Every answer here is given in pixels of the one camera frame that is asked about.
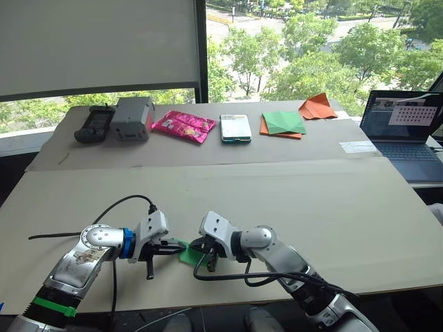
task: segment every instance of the black remote control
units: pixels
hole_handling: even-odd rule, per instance
[[[106,104],[106,106],[91,106],[89,112],[83,127],[74,133],[74,138],[84,144],[103,142],[116,110]]]

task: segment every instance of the orange paper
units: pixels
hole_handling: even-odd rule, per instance
[[[268,127],[266,126],[266,121],[262,117],[262,123],[260,124],[260,135],[268,135],[268,136],[277,136],[277,137],[286,137],[293,138],[295,140],[300,140],[302,138],[301,133],[275,133],[270,134],[268,131]]]
[[[327,101],[326,93],[307,99],[298,110],[306,120],[337,117]]]

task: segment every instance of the white table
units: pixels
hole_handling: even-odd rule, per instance
[[[214,120],[218,120],[220,114],[247,114],[252,131],[252,142],[248,145],[224,145],[219,124],[202,145],[157,132],[153,132],[147,142],[118,141],[109,132],[103,143],[83,145],[75,141],[73,133],[87,119],[89,108],[73,107],[27,171],[271,163],[381,155],[378,151],[363,154],[343,151],[339,142],[368,140],[349,117],[344,120],[305,121],[307,135],[302,140],[259,134],[262,112],[294,111],[302,102],[156,105],[156,119],[172,109]],[[345,115],[336,101],[332,100],[331,104],[342,117]]]
[[[27,236],[80,231],[108,205],[135,193],[165,212],[171,237],[197,238],[208,210],[241,229],[272,225],[324,278],[354,292],[443,283],[443,228],[383,157],[28,172],[0,209],[2,313],[22,312],[76,242]],[[128,201],[103,222],[135,228],[146,209],[142,200]],[[244,267],[220,259],[217,272]],[[117,310],[289,297],[277,283],[248,288],[240,280],[197,281],[176,257],[157,257],[154,268],[156,278],[146,281],[145,264],[118,262]],[[263,269],[254,262],[253,270]],[[104,264],[79,310],[109,311],[111,280]]]

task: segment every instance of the blue ring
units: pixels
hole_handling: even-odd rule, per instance
[[[128,254],[129,254],[129,248],[131,247],[131,240],[134,237],[134,234],[132,233],[132,231],[127,228],[123,228],[123,233],[124,233],[123,239],[125,241],[125,244],[123,245],[123,251],[120,254],[121,259],[127,258]]]

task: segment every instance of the pink snack bag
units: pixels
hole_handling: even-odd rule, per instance
[[[169,111],[152,125],[153,130],[203,143],[208,132],[217,124],[216,121],[193,116],[192,114]]]

